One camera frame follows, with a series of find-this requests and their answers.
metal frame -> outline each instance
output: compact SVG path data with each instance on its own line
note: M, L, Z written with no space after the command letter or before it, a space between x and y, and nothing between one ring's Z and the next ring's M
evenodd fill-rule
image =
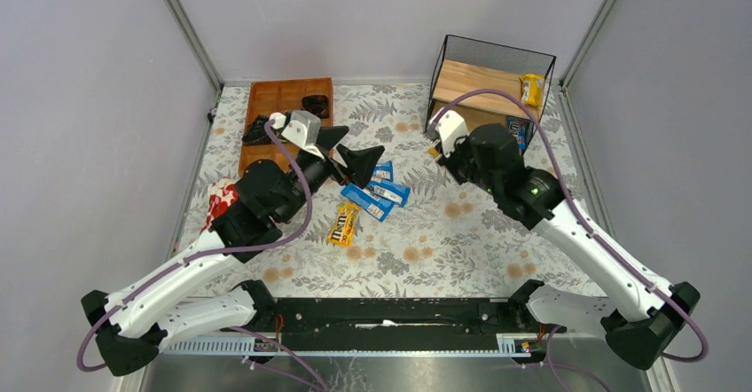
M572 83L572 80L575 78L575 75L577 73L577 69L582 65L585 55L587 55L587 52L592 46L592 43L595 41L595 37L603 27L604 22L606 22L608 14L612 9L614 9L615 3L616 0L603 0L603 3L600 4L600 8L595 14L595 18L593 18L590 27L588 27L588 30L585 33L582 42L580 42L579 47L577 47L575 56L572 58L572 61L569 63L567 69L564 70L564 74L561 76L560 85L562 88L566 89Z
M196 179L199 177L201 169L201 163L204 161L204 154L207 152L207 144L209 142L209 135L212 129L212 122L206 122L204 130L201 135L201 144L199 150L196 153L196 158L193 161L193 167L191 168L191 182L188 184L188 188L185 190L183 196L183 202L180 205L180 214L175 224L175 229L172 231L172 238L169 242L168 252L165 255L165 260L168 260L177 251L177 243L180 240L180 236L183 235L183 227L185 226L185 219L188 216L188 210L191 207L191 200L193 199L193 192L196 191Z
M191 24L191 20L188 19L188 14L185 13L183 5L180 3L180 0L164 1L165 4L167 4L170 13L172 13L173 18L175 18L177 26L180 27L180 31L183 33L185 40L191 47L193 55L195 55L196 60L199 61L201 70L203 70L207 80L209 80L209 83L211 83L212 87L215 89L217 96L219 96L223 87L222 77L217 73L214 63L209 57L206 48L204 48L204 45L201 43L199 36L196 34L193 24Z
M112 390L115 392L139 392L144 386L144 378L148 369L149 366L147 365L127 376L116 377Z
M575 162L577 173L583 179L584 197L588 203L588 212L595 219L595 222L608 232L608 235L616 238L614 226L606 211L603 192L600 190L598 178L595 175L595 169L588 162L590 155L583 139L577 115L572 109L571 99L566 90L561 88L555 91L554 97L559 102L561 123L567 134L569 149L572 151L572 160Z

wooden board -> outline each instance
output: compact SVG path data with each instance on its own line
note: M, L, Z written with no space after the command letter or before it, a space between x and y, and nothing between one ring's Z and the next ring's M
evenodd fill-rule
M431 96L442 102L451 102L455 98L471 91L484 88L503 90L517 99L522 97L520 75L507 73L493 68L471 66L446 59L442 63L436 88ZM468 108L491 114L512 115L527 119L528 116L512 101L497 95L478 95L464 100L461 104ZM543 110L528 106L540 119Z
M302 110L302 98L308 95L326 95L329 97L329 118L322 119L322 126L332 126L334 118L334 88L331 78L283 80L276 82L255 82L251 85L248 98L248 112L243 133L254 121L257 115L270 115L286 111ZM285 144L285 148L293 156L297 155L298 147ZM284 171L289 169L289 163L282 152L274 144L243 145L240 148L240 163L238 173L243 176L246 167L260 159L274 160Z
M446 104L441 101L435 101L431 114L429 114L428 117L430 118L445 105ZM456 106L454 111L465 119L465 125L467 126L468 131L473 131L478 126L489 123L501 123L501 125L504 126L504 129L506 129L506 116L503 114L486 113L485 111L468 108L466 106Z

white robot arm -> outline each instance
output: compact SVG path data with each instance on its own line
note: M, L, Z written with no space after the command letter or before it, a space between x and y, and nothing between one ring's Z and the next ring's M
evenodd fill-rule
M274 113L267 122L301 148L293 171L285 173L270 160L252 163L235 184L239 200L183 253L121 291L94 290L82 298L99 353L114 375L133 372L171 344L201 333L235 325L251 329L268 325L274 300L261 281L245 281L227 295L201 302L180 302L212 278L242 266L260 247L294 239L289 236L271 244L282 235L276 225L289 222L307 201L309 205L312 193L327 178L364 187L384 152L383 146L351 151L337 145L348 128L321 127L320 120L305 111ZM344 165L328 155L336 145ZM89 369L82 351L78 359L79 368Z
M566 293L530 280L513 300L524 304L535 321L600 337L631 365L649 368L685 322L661 294L690 313L700 298L697 290L688 283L672 285L649 270L589 217L582 219L586 228L575 215L585 213L582 207L566 200L558 178L524 166L516 139L500 124L468 132L459 114L437 116L436 161L460 184L471 182L487 190L505 215L552 242L607 296Z

wire mesh basket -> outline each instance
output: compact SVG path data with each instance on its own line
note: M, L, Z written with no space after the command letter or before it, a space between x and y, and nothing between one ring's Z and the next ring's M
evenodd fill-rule
M434 98L434 92L445 60L519 75L540 75L544 77L545 82L544 103L541 110L545 109L545 102L548 100L548 94L551 91L553 68L556 64L555 56L498 43L484 42L459 35L446 35L441 52L436 60L434 73L431 77L431 92L428 97L426 127L435 107L436 99ZM527 142L525 147L529 145L534 134L533 125L530 123L526 134Z

floral tablecloth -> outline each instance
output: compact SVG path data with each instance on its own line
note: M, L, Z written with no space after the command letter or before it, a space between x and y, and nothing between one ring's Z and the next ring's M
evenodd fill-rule
M350 148L384 145L382 160L395 164L396 182L412 188L405 208L383 223L361 213L353 246L326 241L341 188L327 182L313 199L313 221L301 239L263 252L193 296L224 294L240 281L262 279L277 297L506 297L528 278L579 294L602 294L560 250L506 218L488 194L454 183L426 152L422 135L428 86L335 86L334 124L348 125ZM204 225L208 187L238 179L240 138L249 88L224 89L179 241L183 250ZM581 183L552 97L543 126L575 196ZM525 154L530 166L551 169L540 137ZM303 211L288 225L294 231Z

